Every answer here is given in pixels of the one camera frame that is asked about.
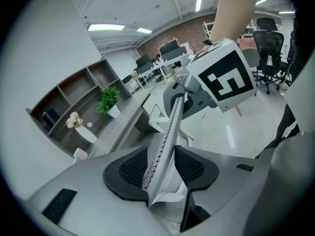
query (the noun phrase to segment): wooden shelf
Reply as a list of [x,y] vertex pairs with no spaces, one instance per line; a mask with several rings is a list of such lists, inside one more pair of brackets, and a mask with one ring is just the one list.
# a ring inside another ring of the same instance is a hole
[[51,130],[49,131],[48,133],[48,136],[52,136],[52,133],[57,129],[57,127],[60,125],[60,122],[62,120],[65,120],[64,121],[64,126],[65,126],[65,122],[66,120],[68,119],[68,116],[75,110],[73,110],[78,104],[79,102],[87,97],[88,95],[91,94],[91,92],[95,91],[96,89],[98,88],[98,86],[94,86],[92,89],[90,89],[89,91],[87,91],[80,99],[78,99],[74,104],[72,104],[65,112],[62,116],[60,116],[59,120],[55,123],[55,125],[51,128]]
[[[109,115],[97,113],[96,104],[101,101],[102,95],[100,86],[115,87],[121,92],[117,106],[122,106],[131,97],[110,64],[102,60],[70,75],[50,90],[32,110],[28,108],[26,110],[47,138],[72,156],[77,148],[87,150],[91,146],[91,143],[81,137],[74,128],[68,129],[65,125],[72,112],[78,112],[80,118],[84,120],[84,126],[96,136],[112,119]],[[50,108],[59,117],[55,118],[52,127],[42,117],[43,112]],[[92,127],[87,127],[88,122],[92,123]]]
[[86,69],[70,76],[59,84],[61,91],[65,94],[68,102],[73,104],[81,98],[83,94],[91,90],[96,85]]
[[44,133],[48,133],[51,127],[44,121],[43,112],[50,108],[53,109],[57,115],[62,116],[70,104],[59,92],[57,88],[53,88],[44,98],[32,109],[30,115],[36,120],[36,125],[39,125]]
[[97,83],[102,87],[108,87],[110,84],[118,80],[116,74],[110,68],[106,60],[100,61],[88,67]]

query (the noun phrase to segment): white flower pot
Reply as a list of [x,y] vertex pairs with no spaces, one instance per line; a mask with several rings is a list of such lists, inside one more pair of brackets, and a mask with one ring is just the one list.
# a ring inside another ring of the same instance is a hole
[[120,115],[120,110],[116,105],[114,105],[110,111],[107,112],[111,117],[117,118]]
[[90,143],[95,143],[97,140],[97,137],[90,131],[88,130],[86,127],[84,126],[80,126],[78,128],[75,128],[76,131],[78,131],[78,133],[87,141],[89,141]]

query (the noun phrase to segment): chair leg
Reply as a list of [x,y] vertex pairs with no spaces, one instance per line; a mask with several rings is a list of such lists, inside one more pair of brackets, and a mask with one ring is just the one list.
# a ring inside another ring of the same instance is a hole
[[270,94],[269,85],[267,84],[266,87],[267,87],[267,94]]
[[258,87],[258,69],[256,68],[256,87]]

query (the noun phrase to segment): potted plant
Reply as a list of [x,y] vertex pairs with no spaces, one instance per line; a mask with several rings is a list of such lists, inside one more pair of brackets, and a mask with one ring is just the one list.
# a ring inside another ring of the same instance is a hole
[[113,118],[117,118],[120,115],[120,110],[115,105],[118,101],[117,95],[120,93],[116,88],[102,88],[102,101],[97,103],[97,112],[100,114],[108,113]]

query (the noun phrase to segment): white table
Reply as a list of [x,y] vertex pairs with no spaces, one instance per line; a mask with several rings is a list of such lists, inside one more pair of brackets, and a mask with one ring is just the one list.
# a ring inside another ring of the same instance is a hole
[[166,81],[166,76],[165,76],[165,73],[164,73],[164,71],[163,71],[163,69],[162,69],[162,66],[168,66],[168,65],[174,64],[175,62],[180,61],[183,57],[186,57],[186,56],[188,56],[188,55],[189,55],[189,54],[186,53],[186,54],[184,54],[184,55],[180,55],[180,56],[178,56],[178,57],[176,57],[176,58],[173,58],[173,59],[171,59],[171,60],[160,62],[160,63],[157,64],[156,66],[152,67],[150,70],[148,70],[148,71],[146,71],[146,72],[144,72],[144,73],[142,73],[142,74],[138,74],[139,77],[138,77],[138,79],[137,79],[137,82],[138,82],[139,86],[143,89],[143,86],[141,85],[141,83],[140,83],[140,81],[139,81],[139,78],[143,78],[143,77],[145,77],[145,76],[148,76],[150,73],[152,73],[153,71],[155,71],[155,70],[157,70],[157,69],[160,70],[161,74],[163,75],[163,78],[164,78],[165,81]]

